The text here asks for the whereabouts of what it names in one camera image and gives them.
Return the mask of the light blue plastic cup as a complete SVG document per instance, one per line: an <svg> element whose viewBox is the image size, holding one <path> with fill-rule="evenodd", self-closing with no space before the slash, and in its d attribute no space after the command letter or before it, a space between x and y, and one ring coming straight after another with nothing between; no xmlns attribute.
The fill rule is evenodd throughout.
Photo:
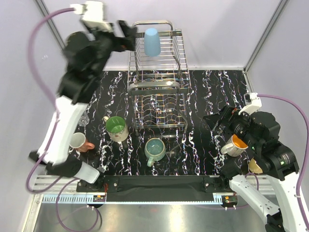
<svg viewBox="0 0 309 232"><path fill-rule="evenodd" d="M161 53L160 38L157 29L149 28L145 31L144 52L149 57L156 57Z"/></svg>

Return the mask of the pale yellow mug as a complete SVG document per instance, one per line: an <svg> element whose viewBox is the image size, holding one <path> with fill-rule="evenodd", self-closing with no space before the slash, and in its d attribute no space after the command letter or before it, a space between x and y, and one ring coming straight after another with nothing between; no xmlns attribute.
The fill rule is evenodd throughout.
<svg viewBox="0 0 309 232"><path fill-rule="evenodd" d="M248 164L249 170L251 173L254 174L262 174L263 170L259 167L259 165L257 164L256 160L254 158L252 158Z"/></svg>

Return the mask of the clear glass tumbler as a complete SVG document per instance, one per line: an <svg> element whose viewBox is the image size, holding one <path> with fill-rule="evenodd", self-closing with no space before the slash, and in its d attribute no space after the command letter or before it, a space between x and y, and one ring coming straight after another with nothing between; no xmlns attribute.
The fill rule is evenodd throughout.
<svg viewBox="0 0 309 232"><path fill-rule="evenodd" d="M90 119L89 119L88 113L84 111L79 119L78 126L85 127L86 125L88 125L89 121Z"/></svg>

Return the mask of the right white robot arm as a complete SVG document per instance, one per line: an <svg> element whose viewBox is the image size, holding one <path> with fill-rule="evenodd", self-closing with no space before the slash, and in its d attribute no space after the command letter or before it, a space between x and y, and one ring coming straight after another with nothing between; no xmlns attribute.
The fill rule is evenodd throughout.
<svg viewBox="0 0 309 232"><path fill-rule="evenodd" d="M260 111L261 103L249 103L242 109L226 105L218 113L204 116L212 131L228 138L222 154L229 152L235 135L239 145L253 152L258 168L274 189L278 205L268 202L252 187L239 167L226 164L219 173L219 188L233 190L241 196L263 220L268 232L307 232L309 211L303 204L301 174L293 151L279 141L280 125L271 113Z"/></svg>

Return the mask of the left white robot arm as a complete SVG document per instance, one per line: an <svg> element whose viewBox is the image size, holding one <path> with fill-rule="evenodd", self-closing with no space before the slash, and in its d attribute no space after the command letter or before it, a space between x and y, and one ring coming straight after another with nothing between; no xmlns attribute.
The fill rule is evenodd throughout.
<svg viewBox="0 0 309 232"><path fill-rule="evenodd" d="M87 182L87 186L98 192L103 189L101 172L91 165L68 157L70 141L81 115L100 86L103 69L112 52L134 51L137 27L128 26L126 21L117 22L123 37L98 27L87 27L94 35L90 40L83 31L72 33L63 49L68 64L56 92L56 111L41 147L31 151L29 158L45 165L52 175L75 177Z"/></svg>

